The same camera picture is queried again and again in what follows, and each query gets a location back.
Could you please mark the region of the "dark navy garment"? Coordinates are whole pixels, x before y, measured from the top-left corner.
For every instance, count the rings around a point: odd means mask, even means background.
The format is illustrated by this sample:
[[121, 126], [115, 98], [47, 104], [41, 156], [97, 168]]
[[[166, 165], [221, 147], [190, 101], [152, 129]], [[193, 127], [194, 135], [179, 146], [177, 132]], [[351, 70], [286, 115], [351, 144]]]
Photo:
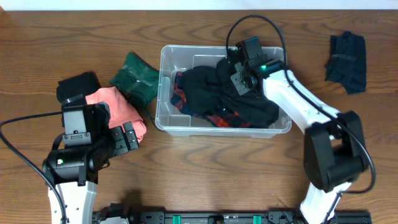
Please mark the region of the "dark navy garment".
[[325, 80], [341, 84], [348, 95], [366, 91], [366, 41], [363, 36], [345, 31], [330, 37]]

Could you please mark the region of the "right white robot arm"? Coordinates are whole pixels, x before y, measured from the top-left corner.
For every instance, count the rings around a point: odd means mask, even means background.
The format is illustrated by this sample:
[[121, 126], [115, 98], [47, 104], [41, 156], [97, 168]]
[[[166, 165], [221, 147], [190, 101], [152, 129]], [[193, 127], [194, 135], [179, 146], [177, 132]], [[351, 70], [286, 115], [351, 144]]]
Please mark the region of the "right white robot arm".
[[337, 212], [352, 183], [374, 164], [364, 145], [359, 116], [341, 113], [310, 93], [287, 66], [271, 60], [257, 37], [226, 48], [231, 77], [240, 95], [254, 93], [274, 102], [304, 134], [303, 165], [310, 181], [295, 223], [370, 223], [368, 212]]

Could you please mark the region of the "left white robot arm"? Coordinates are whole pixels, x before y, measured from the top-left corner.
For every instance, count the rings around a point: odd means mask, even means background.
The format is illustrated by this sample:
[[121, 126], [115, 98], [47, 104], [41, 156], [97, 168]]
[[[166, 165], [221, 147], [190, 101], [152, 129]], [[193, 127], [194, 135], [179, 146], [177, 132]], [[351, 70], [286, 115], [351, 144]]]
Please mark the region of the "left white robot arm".
[[65, 132], [42, 166], [54, 185], [48, 191], [52, 223], [91, 223], [98, 172], [111, 158], [139, 148], [132, 123], [110, 128], [110, 118], [105, 102], [63, 108]]

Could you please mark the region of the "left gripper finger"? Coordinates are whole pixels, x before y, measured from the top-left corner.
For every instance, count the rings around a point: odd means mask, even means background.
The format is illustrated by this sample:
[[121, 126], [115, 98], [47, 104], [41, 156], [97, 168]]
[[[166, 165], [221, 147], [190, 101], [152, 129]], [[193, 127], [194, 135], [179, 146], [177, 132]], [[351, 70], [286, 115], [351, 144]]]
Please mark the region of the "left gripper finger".
[[139, 148], [136, 132], [130, 121], [123, 124], [124, 133], [126, 135], [125, 140], [129, 150], [136, 150]]
[[109, 130], [114, 140], [114, 146], [112, 147], [111, 156], [121, 156], [128, 152], [126, 140], [124, 138], [124, 132], [122, 127], [117, 126]]

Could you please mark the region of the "red navy plaid shirt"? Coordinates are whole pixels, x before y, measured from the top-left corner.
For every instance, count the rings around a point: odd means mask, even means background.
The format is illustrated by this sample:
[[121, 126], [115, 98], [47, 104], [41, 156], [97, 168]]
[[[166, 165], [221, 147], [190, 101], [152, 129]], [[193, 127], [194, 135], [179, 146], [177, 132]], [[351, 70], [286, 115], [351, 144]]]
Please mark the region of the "red navy plaid shirt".
[[182, 86], [183, 72], [177, 72], [175, 76], [174, 94], [170, 102], [182, 114], [193, 116], [194, 118], [205, 119], [217, 128], [254, 128], [254, 126], [239, 117], [239, 113], [229, 109], [221, 109], [209, 115], [195, 114], [188, 106]]

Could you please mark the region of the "salmon pink garment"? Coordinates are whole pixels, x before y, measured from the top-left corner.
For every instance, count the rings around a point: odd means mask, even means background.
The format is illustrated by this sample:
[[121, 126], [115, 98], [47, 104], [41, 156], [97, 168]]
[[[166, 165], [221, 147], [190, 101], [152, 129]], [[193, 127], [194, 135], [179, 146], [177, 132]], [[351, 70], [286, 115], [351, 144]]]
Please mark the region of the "salmon pink garment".
[[96, 104], [104, 102], [109, 106], [110, 120], [109, 128], [122, 126], [126, 122], [131, 122], [135, 130], [138, 143], [144, 139], [147, 127], [143, 118], [137, 110], [130, 105], [125, 97], [116, 87], [100, 88], [96, 92], [85, 96], [86, 102]]

